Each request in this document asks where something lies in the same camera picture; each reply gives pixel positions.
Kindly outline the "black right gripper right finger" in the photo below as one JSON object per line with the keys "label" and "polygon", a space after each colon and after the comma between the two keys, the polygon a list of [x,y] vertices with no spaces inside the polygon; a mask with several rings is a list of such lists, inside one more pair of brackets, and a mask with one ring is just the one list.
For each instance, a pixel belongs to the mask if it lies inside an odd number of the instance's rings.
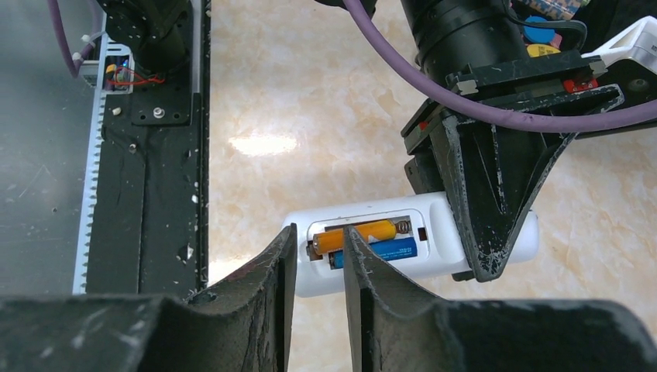
{"label": "black right gripper right finger", "polygon": [[602,300],[459,300],[427,291],[344,230],[356,371],[654,371],[656,346],[623,305]]}

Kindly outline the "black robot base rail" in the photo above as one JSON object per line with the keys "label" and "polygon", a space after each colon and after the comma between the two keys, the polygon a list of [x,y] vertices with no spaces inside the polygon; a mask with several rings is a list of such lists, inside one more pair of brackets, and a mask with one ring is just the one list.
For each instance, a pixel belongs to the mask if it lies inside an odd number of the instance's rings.
{"label": "black robot base rail", "polygon": [[208,1],[103,1],[72,293],[208,282]]}

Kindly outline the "white remote control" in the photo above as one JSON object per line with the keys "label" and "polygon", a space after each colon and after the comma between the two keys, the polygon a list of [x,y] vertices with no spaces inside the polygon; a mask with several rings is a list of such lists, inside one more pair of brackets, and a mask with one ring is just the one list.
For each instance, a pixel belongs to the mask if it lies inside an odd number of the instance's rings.
{"label": "white remote control", "polygon": [[298,232],[295,294],[342,292],[342,228],[354,226],[381,259],[410,279],[470,272],[445,193],[365,201],[288,214]]}

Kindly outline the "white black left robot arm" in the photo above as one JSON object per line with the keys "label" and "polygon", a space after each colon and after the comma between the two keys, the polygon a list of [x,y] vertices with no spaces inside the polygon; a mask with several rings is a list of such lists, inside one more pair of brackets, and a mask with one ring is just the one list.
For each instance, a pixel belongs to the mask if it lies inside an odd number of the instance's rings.
{"label": "white black left robot arm", "polygon": [[[622,103],[597,87],[601,59],[566,51],[531,57],[505,1],[405,1],[418,49],[415,70],[468,100],[578,119]],[[407,178],[418,194],[443,191],[465,253],[458,281],[492,281],[511,261],[541,186],[574,129],[512,129],[428,98],[402,130]]]}

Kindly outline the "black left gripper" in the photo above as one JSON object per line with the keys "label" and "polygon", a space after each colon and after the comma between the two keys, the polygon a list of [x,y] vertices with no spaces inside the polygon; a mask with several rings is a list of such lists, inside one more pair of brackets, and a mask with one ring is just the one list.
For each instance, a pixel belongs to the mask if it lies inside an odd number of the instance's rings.
{"label": "black left gripper", "polygon": [[[466,65],[449,74],[456,94],[497,109],[536,115],[595,115],[621,105],[621,88],[601,84],[599,57],[577,52]],[[425,100],[402,129],[415,195],[443,192],[475,280],[498,279],[549,172],[577,130],[525,132],[495,126]]]}

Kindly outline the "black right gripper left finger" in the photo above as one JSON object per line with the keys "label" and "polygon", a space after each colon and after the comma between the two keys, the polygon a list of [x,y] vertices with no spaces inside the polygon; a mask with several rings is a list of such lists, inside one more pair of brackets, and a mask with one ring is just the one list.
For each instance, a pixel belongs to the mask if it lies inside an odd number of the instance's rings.
{"label": "black right gripper left finger", "polygon": [[285,371],[296,225],[186,300],[168,295],[2,297],[3,371]]}

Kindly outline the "blue AAA battery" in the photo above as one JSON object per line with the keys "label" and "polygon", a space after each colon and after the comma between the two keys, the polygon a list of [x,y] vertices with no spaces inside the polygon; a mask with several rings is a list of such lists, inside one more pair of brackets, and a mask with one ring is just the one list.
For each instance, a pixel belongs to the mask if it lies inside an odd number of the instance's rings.
{"label": "blue AAA battery", "polygon": [[[370,247],[376,255],[385,261],[402,260],[418,255],[418,248],[412,237],[371,243]],[[332,270],[342,269],[344,267],[342,251],[330,253],[328,260]]]}

